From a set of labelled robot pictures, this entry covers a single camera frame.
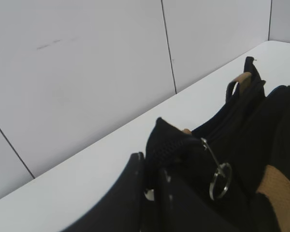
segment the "metal ring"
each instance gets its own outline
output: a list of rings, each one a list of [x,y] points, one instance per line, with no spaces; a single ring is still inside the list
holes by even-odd
[[[230,183],[231,183],[231,178],[232,178],[232,167],[229,163],[223,163],[220,165],[220,168],[217,168],[216,171],[215,171],[215,174],[214,174],[214,177],[213,177],[213,180],[209,186],[209,196],[210,198],[214,201],[215,198],[214,198],[214,188],[215,188],[215,185],[216,185],[216,182],[217,182],[217,178],[218,176],[222,176],[223,175],[220,173],[220,170],[221,169],[225,169],[225,168],[228,168],[230,171],[229,172],[225,172],[228,173],[224,178],[227,178],[227,183],[225,185],[225,187],[223,188],[223,191],[217,196],[217,199],[220,199],[222,198],[228,191],[229,187],[230,187]]]

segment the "scuff mark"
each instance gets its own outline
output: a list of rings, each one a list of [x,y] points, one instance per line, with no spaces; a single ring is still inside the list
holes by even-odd
[[[53,44],[56,44],[56,43],[59,43],[59,42],[61,42],[61,41],[62,41],[62,40],[54,40],[52,43],[44,44],[44,45],[42,45],[42,46],[40,46],[40,47],[37,47],[37,50],[40,50],[40,49],[43,49],[43,48],[49,47],[49,46],[51,46],[51,45],[53,45]]]
[[[170,209],[173,209],[173,196],[169,194],[169,200],[170,200]]]
[[[54,40],[53,41],[53,44],[56,44],[56,43],[58,43],[58,42],[60,42],[61,40]]]
[[[46,48],[46,47],[48,47],[48,46],[49,46],[49,44],[42,45],[42,46],[40,46],[40,47],[37,47],[37,50],[40,50],[40,49]]]

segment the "black handbag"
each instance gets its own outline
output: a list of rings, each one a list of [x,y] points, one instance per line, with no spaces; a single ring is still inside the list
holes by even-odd
[[[267,231],[279,231],[271,204],[255,192],[270,161],[275,130],[290,104],[290,87],[280,86],[265,98],[264,82],[252,62],[253,58],[246,59],[244,70],[252,74],[246,89],[240,91],[238,86],[231,95],[235,84],[229,84],[226,104],[191,134],[157,119],[146,146],[145,177],[146,187],[155,192],[161,230],[179,231],[171,228],[180,228],[181,223],[206,228],[215,224],[212,213],[221,217],[226,230],[260,231],[265,225]],[[161,170],[177,182],[161,181]],[[175,199],[172,193],[184,186],[187,196],[181,192]],[[193,215],[202,214],[207,220],[181,217],[183,213],[169,207],[171,202],[192,205],[188,192],[211,212],[205,216],[203,209],[194,208]],[[266,213],[256,217],[259,212]]]

